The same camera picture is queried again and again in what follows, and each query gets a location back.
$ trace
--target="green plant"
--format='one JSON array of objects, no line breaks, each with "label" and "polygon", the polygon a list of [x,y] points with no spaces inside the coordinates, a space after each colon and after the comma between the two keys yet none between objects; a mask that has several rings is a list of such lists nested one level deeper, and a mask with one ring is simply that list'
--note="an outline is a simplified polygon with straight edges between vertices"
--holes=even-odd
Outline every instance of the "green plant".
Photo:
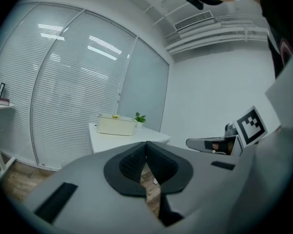
[{"label": "green plant", "polygon": [[143,115],[143,116],[140,116],[140,114],[138,112],[136,112],[136,117],[135,117],[136,121],[137,122],[142,122],[144,123],[146,121],[146,116]]}]

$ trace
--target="window blind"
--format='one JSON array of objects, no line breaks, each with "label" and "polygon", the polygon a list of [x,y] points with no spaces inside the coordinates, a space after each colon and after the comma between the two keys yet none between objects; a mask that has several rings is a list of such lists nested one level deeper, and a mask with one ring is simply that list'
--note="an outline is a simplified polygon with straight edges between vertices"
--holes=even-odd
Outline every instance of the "window blind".
[{"label": "window blind", "polygon": [[89,12],[79,15],[44,60],[33,97],[39,165],[59,169],[88,154],[88,124],[114,113],[135,37]]},{"label": "window blind", "polygon": [[36,5],[37,3],[25,3],[16,5],[11,10],[11,12],[6,17],[0,27],[0,51],[13,29],[18,25],[22,18],[26,16],[26,14]]},{"label": "window blind", "polygon": [[169,65],[138,39],[124,80],[118,114],[146,115],[145,127],[160,131]]},{"label": "window blind", "polygon": [[30,134],[31,94],[39,67],[50,46],[79,9],[39,4],[18,24],[0,53],[0,84],[16,106],[0,110],[0,147],[36,162]]}]

